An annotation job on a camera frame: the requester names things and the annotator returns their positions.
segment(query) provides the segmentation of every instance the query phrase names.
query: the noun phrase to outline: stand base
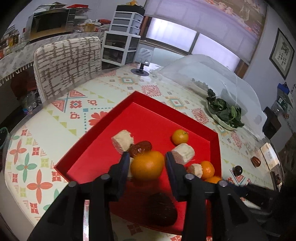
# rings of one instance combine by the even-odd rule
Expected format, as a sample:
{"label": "stand base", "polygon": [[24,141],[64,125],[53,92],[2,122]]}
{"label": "stand base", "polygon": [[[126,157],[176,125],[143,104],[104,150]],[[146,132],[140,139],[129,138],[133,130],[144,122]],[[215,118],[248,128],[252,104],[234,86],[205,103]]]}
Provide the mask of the stand base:
{"label": "stand base", "polygon": [[145,70],[141,70],[141,69],[131,69],[131,72],[133,74],[139,75],[139,76],[148,76],[149,73]]}

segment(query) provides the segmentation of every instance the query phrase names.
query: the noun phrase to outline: yellow triangle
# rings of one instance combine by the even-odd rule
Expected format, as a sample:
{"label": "yellow triangle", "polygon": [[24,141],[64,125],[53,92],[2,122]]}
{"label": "yellow triangle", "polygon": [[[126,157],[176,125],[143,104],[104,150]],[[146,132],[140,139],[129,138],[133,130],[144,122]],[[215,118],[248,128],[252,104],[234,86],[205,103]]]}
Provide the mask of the yellow triangle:
{"label": "yellow triangle", "polygon": [[73,135],[76,135],[76,129],[68,129]]}
{"label": "yellow triangle", "polygon": [[67,122],[60,122],[60,124],[62,124],[63,127],[67,128]]}

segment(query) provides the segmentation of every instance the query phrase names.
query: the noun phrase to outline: black picture frame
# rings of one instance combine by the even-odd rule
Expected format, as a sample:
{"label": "black picture frame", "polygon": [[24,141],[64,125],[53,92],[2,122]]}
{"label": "black picture frame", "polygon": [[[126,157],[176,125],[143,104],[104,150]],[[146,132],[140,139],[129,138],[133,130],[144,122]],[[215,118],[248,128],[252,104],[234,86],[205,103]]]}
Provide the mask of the black picture frame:
{"label": "black picture frame", "polygon": [[[288,47],[289,49],[292,51],[292,55],[291,57],[288,59],[288,65],[289,66],[286,66],[286,71],[283,71],[283,69],[275,62],[275,54],[277,54],[277,52],[275,53],[275,50],[276,48],[278,47],[278,42],[279,42],[279,36],[283,37],[284,38],[284,41],[288,43]],[[294,53],[295,53],[295,50],[294,48],[292,47],[292,45],[290,44],[289,40],[287,39],[287,37],[283,34],[283,32],[278,28],[278,31],[277,31],[277,34],[276,34],[276,40],[274,42],[274,46],[273,46],[273,49],[271,51],[271,54],[270,54],[270,57],[269,57],[269,60],[273,63],[273,65],[276,67],[276,69],[279,71],[279,73],[281,74],[281,76],[284,78],[284,80],[287,78],[287,75],[289,73],[289,70],[290,70],[290,67],[292,65],[292,61],[293,61],[293,58],[294,58]]]}

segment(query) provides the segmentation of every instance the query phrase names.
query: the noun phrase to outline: patterned chair cover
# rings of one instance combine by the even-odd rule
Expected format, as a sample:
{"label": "patterned chair cover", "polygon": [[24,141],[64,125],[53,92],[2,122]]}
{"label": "patterned chair cover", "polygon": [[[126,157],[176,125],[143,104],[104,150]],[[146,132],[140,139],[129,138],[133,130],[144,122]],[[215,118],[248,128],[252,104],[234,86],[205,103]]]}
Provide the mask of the patterned chair cover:
{"label": "patterned chair cover", "polygon": [[98,37],[67,39],[38,48],[34,73],[44,103],[90,73],[102,70]]}

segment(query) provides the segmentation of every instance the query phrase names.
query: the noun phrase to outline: microwave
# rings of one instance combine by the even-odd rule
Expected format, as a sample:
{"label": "microwave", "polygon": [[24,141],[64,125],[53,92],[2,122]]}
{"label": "microwave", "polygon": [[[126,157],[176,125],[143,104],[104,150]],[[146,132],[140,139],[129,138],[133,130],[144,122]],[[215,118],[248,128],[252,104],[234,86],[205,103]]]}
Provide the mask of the microwave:
{"label": "microwave", "polygon": [[60,8],[37,12],[28,18],[25,39],[28,41],[48,35],[70,33],[74,29],[76,9]]}

